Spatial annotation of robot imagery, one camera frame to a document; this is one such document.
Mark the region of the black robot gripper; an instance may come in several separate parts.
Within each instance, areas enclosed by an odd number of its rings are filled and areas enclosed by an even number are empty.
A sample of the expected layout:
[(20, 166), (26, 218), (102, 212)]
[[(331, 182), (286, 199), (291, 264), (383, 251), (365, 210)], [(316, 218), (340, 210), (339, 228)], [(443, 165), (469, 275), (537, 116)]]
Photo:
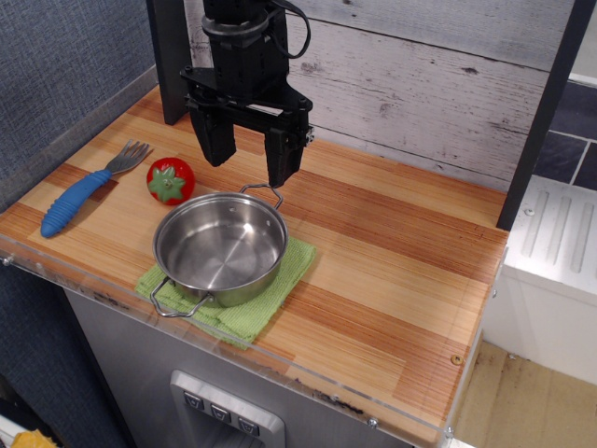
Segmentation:
[(212, 66), (184, 68), (186, 106), (204, 158), (218, 167), (236, 152), (234, 125), (265, 134), (269, 184), (280, 188), (299, 170), (312, 103), (287, 82), (286, 7), (207, 7), (201, 28)]

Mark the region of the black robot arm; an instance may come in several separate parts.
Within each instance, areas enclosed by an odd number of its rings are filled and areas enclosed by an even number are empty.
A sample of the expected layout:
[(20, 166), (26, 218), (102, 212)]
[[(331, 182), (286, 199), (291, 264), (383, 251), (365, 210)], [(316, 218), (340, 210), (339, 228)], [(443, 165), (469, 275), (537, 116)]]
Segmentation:
[(269, 183), (274, 188), (299, 170), (312, 141), (312, 101), (287, 82), (288, 1), (206, 1), (201, 28), (213, 65), (187, 67), (186, 107), (204, 158), (214, 167), (236, 151), (237, 126), (262, 133)]

